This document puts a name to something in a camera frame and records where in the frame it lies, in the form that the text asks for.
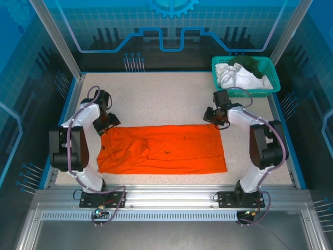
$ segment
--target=white cloth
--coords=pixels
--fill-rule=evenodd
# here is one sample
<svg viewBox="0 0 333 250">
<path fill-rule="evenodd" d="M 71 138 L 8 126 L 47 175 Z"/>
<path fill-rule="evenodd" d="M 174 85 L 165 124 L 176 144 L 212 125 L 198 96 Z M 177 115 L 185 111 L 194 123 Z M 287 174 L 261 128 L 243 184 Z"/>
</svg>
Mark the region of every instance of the white cloth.
<svg viewBox="0 0 333 250">
<path fill-rule="evenodd" d="M 216 77 L 219 86 L 222 89 L 228 87 L 241 87 L 246 90 L 252 89 L 269 89 L 273 86 L 267 76 L 258 79 L 252 73 L 248 72 L 242 65 L 234 64 L 216 64 Z"/>
</svg>

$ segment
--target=laundry basket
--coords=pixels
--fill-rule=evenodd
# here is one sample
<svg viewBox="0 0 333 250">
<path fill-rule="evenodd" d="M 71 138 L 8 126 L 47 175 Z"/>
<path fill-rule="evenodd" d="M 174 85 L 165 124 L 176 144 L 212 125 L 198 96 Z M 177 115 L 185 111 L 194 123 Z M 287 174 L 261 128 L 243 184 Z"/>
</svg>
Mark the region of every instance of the laundry basket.
<svg viewBox="0 0 333 250">
<path fill-rule="evenodd" d="M 228 63 L 233 58 L 234 56 L 215 56 L 212 59 L 213 78 L 215 86 L 218 90 L 222 90 L 222 88 L 220 88 L 220 86 L 217 83 L 215 65 Z M 252 58 L 258 61 L 258 69 L 268 77 L 273 86 L 272 90 L 265 90 L 265 89 L 248 90 L 251 93 L 252 97 L 257 97 L 257 98 L 267 97 L 273 92 L 280 91 L 281 89 L 280 81 L 277 76 L 275 67 L 272 63 L 272 60 L 270 60 L 268 57 L 262 57 L 262 56 L 253 56 Z M 237 90 L 237 89 L 228 90 L 228 94 L 230 97 L 249 97 L 248 94 L 245 93 L 243 90 Z"/>
</svg>

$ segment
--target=green cloth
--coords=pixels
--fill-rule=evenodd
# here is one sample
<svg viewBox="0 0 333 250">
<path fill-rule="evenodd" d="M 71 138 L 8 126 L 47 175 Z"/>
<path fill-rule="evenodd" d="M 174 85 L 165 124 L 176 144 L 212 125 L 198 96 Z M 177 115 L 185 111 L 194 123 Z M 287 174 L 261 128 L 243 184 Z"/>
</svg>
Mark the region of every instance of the green cloth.
<svg viewBox="0 0 333 250">
<path fill-rule="evenodd" d="M 264 76 L 258 69 L 258 61 L 250 56 L 236 56 L 228 62 L 230 66 L 233 66 L 235 63 L 242 65 L 247 71 L 253 73 L 254 76 L 259 79 Z"/>
</svg>

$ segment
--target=black mounting plate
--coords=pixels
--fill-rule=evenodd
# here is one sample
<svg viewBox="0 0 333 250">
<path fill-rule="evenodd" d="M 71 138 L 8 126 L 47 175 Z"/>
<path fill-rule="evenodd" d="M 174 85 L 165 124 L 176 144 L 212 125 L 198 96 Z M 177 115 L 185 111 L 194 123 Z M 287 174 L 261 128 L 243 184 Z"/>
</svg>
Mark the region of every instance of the black mounting plate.
<svg viewBox="0 0 333 250">
<path fill-rule="evenodd" d="M 257 193 L 251 202 L 240 205 L 236 200 L 234 191 L 217 192 L 219 208 L 258 208 L 258 204 L 255 202 L 256 198 L 262 200 L 260 201 L 260 208 L 265 207 L 265 201 L 261 193 Z"/>
<path fill-rule="evenodd" d="M 106 208 L 116 208 L 123 192 L 112 192 L 108 194 L 93 194 L 82 192 L 79 207 L 81 208 L 97 208 L 105 205 Z M 126 193 L 119 208 L 125 207 Z"/>
</svg>

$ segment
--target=clothing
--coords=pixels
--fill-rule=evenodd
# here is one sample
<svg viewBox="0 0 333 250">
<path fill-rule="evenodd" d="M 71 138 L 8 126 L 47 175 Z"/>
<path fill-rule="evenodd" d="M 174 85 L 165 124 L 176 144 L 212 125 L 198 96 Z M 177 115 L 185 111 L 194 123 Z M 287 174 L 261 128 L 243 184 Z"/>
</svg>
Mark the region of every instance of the clothing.
<svg viewBox="0 0 333 250">
<path fill-rule="evenodd" d="M 267 76 L 258 79 L 242 65 L 237 63 L 233 66 L 229 66 L 228 64 L 216 64 L 215 70 L 217 82 L 222 89 L 235 86 L 247 90 L 273 89 Z"/>
<path fill-rule="evenodd" d="M 231 59 L 228 64 L 233 66 L 234 64 L 242 65 L 248 72 L 254 74 L 255 77 L 261 79 L 264 74 L 258 69 L 258 61 L 253 59 L 251 56 L 236 56 Z"/>
<path fill-rule="evenodd" d="M 206 174 L 226 172 L 219 130 L 213 124 L 112 128 L 101 137 L 99 172 Z"/>
</svg>

